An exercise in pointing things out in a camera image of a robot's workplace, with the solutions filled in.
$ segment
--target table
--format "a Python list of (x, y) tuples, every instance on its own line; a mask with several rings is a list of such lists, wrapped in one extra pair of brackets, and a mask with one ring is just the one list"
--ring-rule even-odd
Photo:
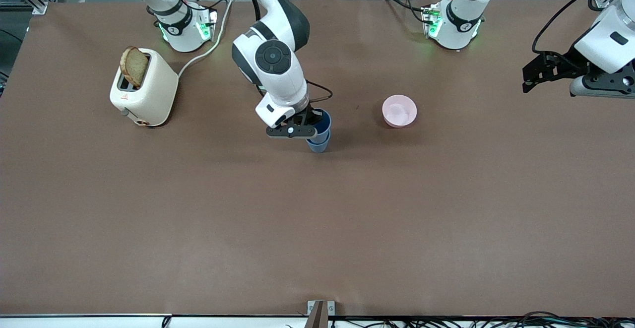
[[(567, 81), (521, 91), (565, 1), (493, 0), (462, 52), (383, 1), (297, 1), (306, 78), (335, 91), (324, 154), (265, 136), (231, 61), (250, 4), (158, 129), (109, 102), (121, 52), (174, 69), (195, 54), (143, 4), (50, 4), (0, 99), (0, 311), (295, 314), (327, 298), (347, 315), (631, 316), (634, 103), (571, 99)], [(566, 50), (593, 18), (577, 4), (540, 47)], [(395, 93), (419, 106), (405, 129), (381, 118)]]

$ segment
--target blue cup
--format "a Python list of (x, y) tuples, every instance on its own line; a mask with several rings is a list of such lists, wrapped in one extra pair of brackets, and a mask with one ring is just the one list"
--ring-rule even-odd
[(308, 139), (307, 143), (311, 151), (314, 153), (322, 153), (326, 151), (328, 141), (331, 140), (331, 115), (327, 111), (322, 110), (322, 120), (315, 124), (317, 135)]

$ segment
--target slice of bread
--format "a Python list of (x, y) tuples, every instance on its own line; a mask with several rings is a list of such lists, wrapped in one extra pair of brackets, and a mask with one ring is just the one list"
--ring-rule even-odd
[(138, 48), (129, 46), (121, 55), (121, 73), (133, 86), (141, 87), (143, 76), (148, 69), (148, 58)]

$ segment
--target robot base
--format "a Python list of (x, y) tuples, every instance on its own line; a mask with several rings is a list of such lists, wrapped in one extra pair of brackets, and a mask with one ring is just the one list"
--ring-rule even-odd
[(456, 26), (447, 19), (447, 5), (450, 0), (442, 0), (432, 4), (430, 7), (423, 7), (422, 16), (424, 20), (429, 20), (433, 24), (424, 23), (424, 34), (426, 38), (435, 40), (443, 48), (458, 50), (465, 48), (476, 36), (481, 20), (467, 32), (459, 32)]
[(200, 48), (206, 41), (211, 41), (214, 37), (216, 29), (217, 11), (209, 11), (209, 9), (192, 10), (192, 21), (183, 29), (181, 35), (174, 35), (177, 29), (163, 29), (159, 24), (159, 29), (163, 33), (163, 39), (177, 52), (189, 53)]

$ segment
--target metal bracket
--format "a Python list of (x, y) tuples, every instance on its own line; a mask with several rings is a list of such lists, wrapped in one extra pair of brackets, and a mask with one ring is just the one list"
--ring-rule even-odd
[(322, 110), (316, 110), (307, 106), (286, 120), (285, 125), (274, 129), (267, 127), (267, 136), (270, 138), (315, 138), (318, 134), (314, 125), (322, 119)]
[(528, 93), (537, 84), (564, 78), (575, 79), (590, 72), (590, 63), (573, 46), (564, 55), (541, 52), (522, 68), (522, 92)]
[(586, 74), (582, 82), (589, 90), (607, 91), (615, 97), (632, 99), (635, 93), (635, 62), (631, 61), (614, 74), (607, 74), (594, 66), (594, 71)]
[(34, 8), (31, 14), (33, 15), (44, 15), (46, 14), (46, 10), (48, 9), (48, 2), (44, 2), (43, 7)]
[(316, 302), (325, 302), (326, 303), (326, 307), (327, 307), (327, 315), (331, 316), (331, 315), (335, 315), (335, 301), (319, 301), (319, 300), (314, 300), (314, 301), (307, 301), (307, 314), (310, 315), (313, 307), (315, 307)]

